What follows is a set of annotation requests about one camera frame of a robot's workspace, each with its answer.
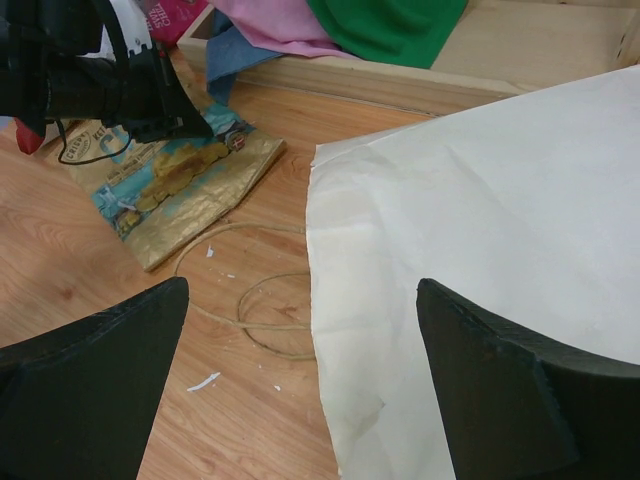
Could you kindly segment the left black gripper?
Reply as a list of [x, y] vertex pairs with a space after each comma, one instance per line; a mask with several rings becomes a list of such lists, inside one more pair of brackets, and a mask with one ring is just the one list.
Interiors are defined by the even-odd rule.
[[211, 138], [213, 131], [186, 94], [166, 49], [130, 53], [129, 69], [105, 58], [42, 53], [42, 120], [100, 120], [133, 140], [153, 143]]

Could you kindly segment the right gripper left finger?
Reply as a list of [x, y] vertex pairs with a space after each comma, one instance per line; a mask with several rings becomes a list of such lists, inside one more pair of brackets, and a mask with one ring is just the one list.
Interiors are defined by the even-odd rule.
[[188, 303], [172, 277], [2, 348], [2, 478], [136, 478]]

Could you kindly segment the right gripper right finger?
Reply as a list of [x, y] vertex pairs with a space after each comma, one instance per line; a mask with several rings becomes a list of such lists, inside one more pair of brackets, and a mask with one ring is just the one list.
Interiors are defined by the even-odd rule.
[[639, 368], [496, 315], [432, 279], [417, 314], [455, 476], [635, 479]]

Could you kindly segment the teal chips snack bag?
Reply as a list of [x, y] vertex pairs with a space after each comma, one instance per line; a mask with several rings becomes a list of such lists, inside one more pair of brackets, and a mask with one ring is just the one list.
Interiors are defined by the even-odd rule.
[[285, 148], [207, 94], [185, 59], [172, 62], [212, 138], [144, 144], [87, 120], [67, 131], [60, 156], [146, 271], [236, 207]]

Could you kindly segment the pink REAL snack bag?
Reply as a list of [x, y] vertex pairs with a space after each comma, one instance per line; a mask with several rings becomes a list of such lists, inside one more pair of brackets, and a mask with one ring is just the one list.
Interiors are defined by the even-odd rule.
[[153, 40], [173, 47], [207, 7], [207, 0], [140, 1]]

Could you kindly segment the red Chulpi snack bag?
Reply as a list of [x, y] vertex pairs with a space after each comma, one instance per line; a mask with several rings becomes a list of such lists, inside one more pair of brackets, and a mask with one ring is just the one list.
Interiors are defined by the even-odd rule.
[[19, 150], [27, 155], [31, 155], [39, 150], [45, 138], [32, 131], [18, 118], [15, 118], [14, 121], [16, 124], [16, 142]]

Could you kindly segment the beige paper bag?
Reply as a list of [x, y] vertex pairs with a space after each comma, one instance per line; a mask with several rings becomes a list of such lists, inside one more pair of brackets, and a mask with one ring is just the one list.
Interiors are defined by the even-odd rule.
[[319, 146], [306, 238], [341, 477], [459, 479], [420, 281], [639, 368], [638, 68]]

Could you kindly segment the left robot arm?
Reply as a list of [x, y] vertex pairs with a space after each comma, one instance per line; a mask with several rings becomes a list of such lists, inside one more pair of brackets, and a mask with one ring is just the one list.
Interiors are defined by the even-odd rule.
[[1, 113], [38, 134], [98, 120], [150, 143], [210, 138], [135, 1], [4, 1]]

